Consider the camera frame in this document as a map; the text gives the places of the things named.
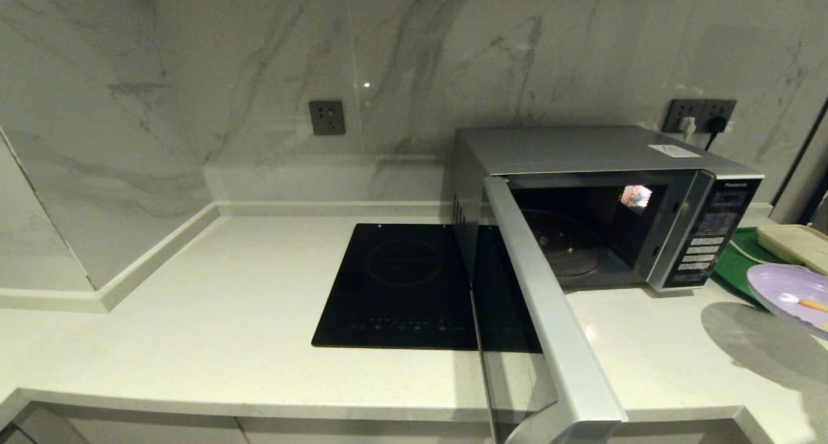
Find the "open microwave door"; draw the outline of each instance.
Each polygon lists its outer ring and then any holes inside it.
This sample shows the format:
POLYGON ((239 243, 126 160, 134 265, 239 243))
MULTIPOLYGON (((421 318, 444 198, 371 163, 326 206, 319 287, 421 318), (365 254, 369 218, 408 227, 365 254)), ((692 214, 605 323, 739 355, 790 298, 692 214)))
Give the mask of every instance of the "open microwave door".
POLYGON ((492 261, 481 252, 497 253, 497 246, 511 263, 503 264, 508 274, 500 276, 480 275, 476 269, 473 283, 493 438, 497 444, 606 442, 613 429, 627 421, 624 408, 506 181, 491 176, 484 186, 478 243, 487 235, 490 241, 479 244, 475 267, 491 270, 492 261), (510 302, 508 289, 497 293, 482 288, 484 282, 496 282, 501 276, 514 282, 515 303, 510 302), (526 338, 526 349, 514 351, 534 353, 509 353, 509 348, 496 346, 507 337, 513 342, 521 336, 526 338), (507 383, 514 382, 515 371, 509 368, 516 364, 521 380, 526 380, 523 386, 507 383))

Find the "label on microwave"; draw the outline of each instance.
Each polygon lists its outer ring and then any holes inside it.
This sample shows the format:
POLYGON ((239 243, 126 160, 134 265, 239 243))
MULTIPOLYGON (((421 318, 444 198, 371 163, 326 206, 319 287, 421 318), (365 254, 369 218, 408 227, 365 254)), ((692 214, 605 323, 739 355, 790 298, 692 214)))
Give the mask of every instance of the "label on microwave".
POLYGON ((656 151, 660 151, 672 158, 701 158, 692 151, 688 151, 680 146, 675 145, 648 145, 656 151))

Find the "beige container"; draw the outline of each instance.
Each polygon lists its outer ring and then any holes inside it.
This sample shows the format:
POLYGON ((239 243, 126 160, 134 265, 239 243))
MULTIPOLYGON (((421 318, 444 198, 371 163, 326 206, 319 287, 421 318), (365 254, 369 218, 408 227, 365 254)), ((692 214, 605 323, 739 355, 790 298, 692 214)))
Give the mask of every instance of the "beige container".
POLYGON ((756 229, 759 245, 790 264, 802 264, 828 276, 828 236, 799 225, 762 226, 756 229))

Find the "white countertop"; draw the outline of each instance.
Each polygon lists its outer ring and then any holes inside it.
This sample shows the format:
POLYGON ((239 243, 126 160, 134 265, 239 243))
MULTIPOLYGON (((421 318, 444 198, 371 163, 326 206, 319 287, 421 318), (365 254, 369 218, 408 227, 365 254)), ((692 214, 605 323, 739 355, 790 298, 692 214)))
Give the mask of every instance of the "white countertop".
MULTIPOLYGON (((112 313, 0 309, 0 329, 13 333, 0 339, 0 424, 29 400, 185 414, 488 419, 476 352, 311 346, 359 222, 437 219, 220 217, 112 313)), ((567 299, 633 421, 736 417, 756 441, 765 433, 778 443, 828 441, 828 343, 713 282, 689 296, 618 289, 567 299)), ((529 363, 518 353, 505 359, 509 371, 529 363)), ((533 408, 525 373, 510 392, 515 409, 533 408)))

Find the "green mat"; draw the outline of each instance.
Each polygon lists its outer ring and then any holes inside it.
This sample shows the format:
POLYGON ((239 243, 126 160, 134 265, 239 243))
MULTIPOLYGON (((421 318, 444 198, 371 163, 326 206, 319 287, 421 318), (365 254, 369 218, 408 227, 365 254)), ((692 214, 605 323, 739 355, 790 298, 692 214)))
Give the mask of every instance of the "green mat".
MULTIPOLYGON (((738 228, 733 234, 733 241, 739 245, 740 249, 745 250, 748 255, 753 256, 767 262, 781 262, 783 260, 776 258, 774 253, 765 250, 758 243, 756 228, 738 228)), ((717 276, 716 280, 721 282, 722 287, 727 288, 735 294, 740 294, 743 298, 751 300, 758 306, 762 306, 757 300, 756 296, 750 290, 748 284, 748 268, 756 266, 757 262, 745 258, 744 255, 737 252, 732 245, 728 245, 727 249, 722 252, 719 258, 719 264, 713 270, 717 276)))

